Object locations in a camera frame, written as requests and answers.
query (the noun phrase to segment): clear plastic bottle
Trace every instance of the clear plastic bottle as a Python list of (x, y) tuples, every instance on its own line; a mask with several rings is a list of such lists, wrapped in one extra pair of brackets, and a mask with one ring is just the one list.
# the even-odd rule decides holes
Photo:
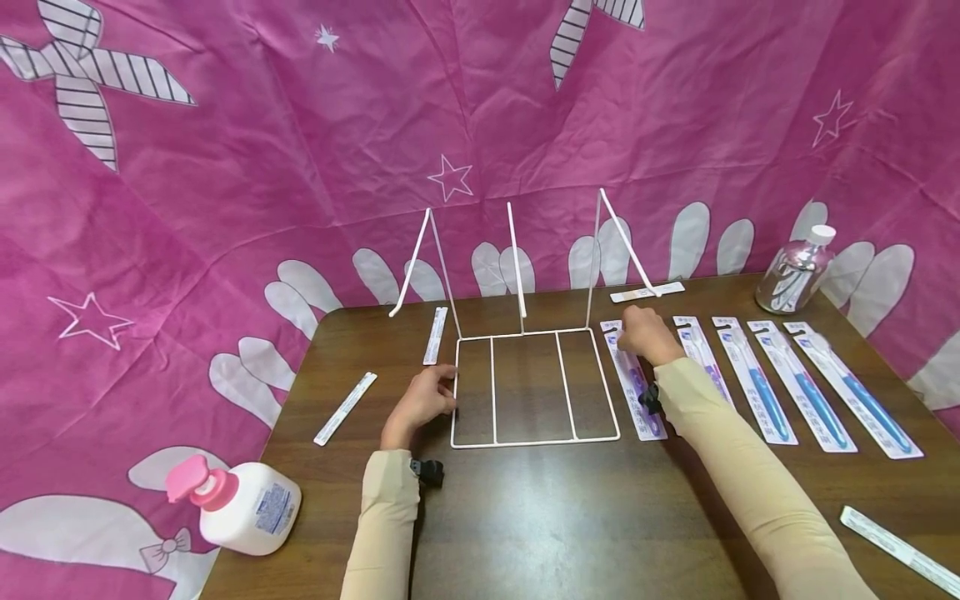
[(820, 287), (833, 260), (827, 244), (836, 233), (830, 226), (815, 225), (805, 240), (788, 242), (781, 248), (756, 287), (756, 303), (777, 315), (803, 308)]
[(209, 468), (197, 454), (167, 475), (167, 497), (200, 507), (200, 533), (210, 543), (254, 556), (278, 550), (300, 511), (300, 486), (262, 463)]

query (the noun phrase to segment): hand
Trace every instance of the hand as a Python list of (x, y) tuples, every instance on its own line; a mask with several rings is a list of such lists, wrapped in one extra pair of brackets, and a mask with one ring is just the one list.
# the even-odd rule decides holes
[(654, 367), (686, 356), (653, 308), (627, 306), (623, 311), (623, 333), (616, 345), (621, 350), (646, 358)]
[(394, 412), (380, 434), (381, 450), (410, 449), (414, 433), (439, 415), (449, 415), (457, 401), (441, 382), (457, 374), (453, 365), (427, 367), (410, 381), (406, 394), (396, 404)]

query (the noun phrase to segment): striped ribbon pattern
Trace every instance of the striped ribbon pattern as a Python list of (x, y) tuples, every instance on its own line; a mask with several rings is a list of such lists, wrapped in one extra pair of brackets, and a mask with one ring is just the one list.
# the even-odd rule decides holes
[(643, 29), (641, 0), (572, 0), (550, 44), (553, 84), (557, 89), (560, 89), (566, 72), (577, 56), (594, 6), (625, 25)]
[(158, 60), (97, 48), (103, 17), (95, 9), (80, 0), (37, 0), (37, 5), (54, 41), (35, 50), (0, 36), (0, 60), (26, 82), (54, 76), (63, 124), (112, 171), (117, 170), (116, 141), (98, 85), (197, 104)]

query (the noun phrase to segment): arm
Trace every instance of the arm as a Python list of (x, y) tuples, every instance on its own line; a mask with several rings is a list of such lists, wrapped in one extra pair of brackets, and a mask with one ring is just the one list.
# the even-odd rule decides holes
[(410, 442), (419, 427), (456, 408), (441, 385), (456, 370), (430, 367), (414, 377), (387, 419), (380, 450), (367, 462), (357, 534), (341, 600), (406, 600), (420, 480), (410, 470)]
[(623, 347), (654, 365), (660, 401), (696, 450), (784, 600), (876, 600), (797, 480), (684, 356), (660, 317), (624, 312)]

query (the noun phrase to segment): bottle label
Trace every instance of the bottle label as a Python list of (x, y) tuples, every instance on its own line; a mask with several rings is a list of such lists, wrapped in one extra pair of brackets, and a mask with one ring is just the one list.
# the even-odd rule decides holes
[(278, 483), (264, 490), (256, 505), (256, 528), (268, 534), (282, 534), (293, 518), (297, 503), (289, 490)]

